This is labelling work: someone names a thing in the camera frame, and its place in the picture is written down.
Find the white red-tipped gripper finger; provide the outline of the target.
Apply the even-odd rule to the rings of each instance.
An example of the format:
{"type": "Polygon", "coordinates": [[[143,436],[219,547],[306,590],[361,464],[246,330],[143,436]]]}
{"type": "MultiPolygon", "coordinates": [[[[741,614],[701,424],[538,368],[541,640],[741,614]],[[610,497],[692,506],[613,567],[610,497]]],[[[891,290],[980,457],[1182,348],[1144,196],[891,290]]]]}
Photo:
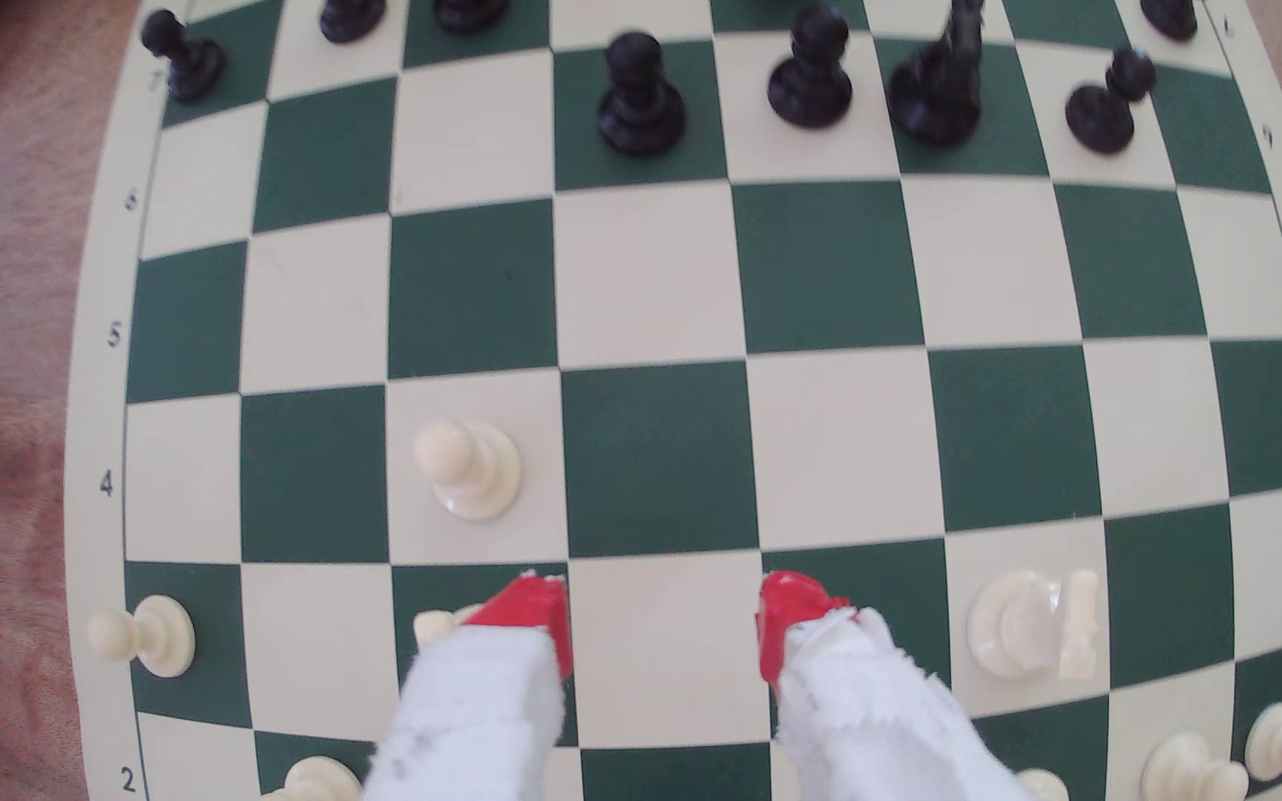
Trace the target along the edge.
{"type": "Polygon", "coordinates": [[[878,610],[792,570],[763,575],[756,597],[756,666],[804,800],[1029,798],[878,610]]]}
{"type": "Polygon", "coordinates": [[[415,616],[418,657],[365,800],[544,800],[573,672],[562,575],[522,573],[485,604],[415,616]]]}

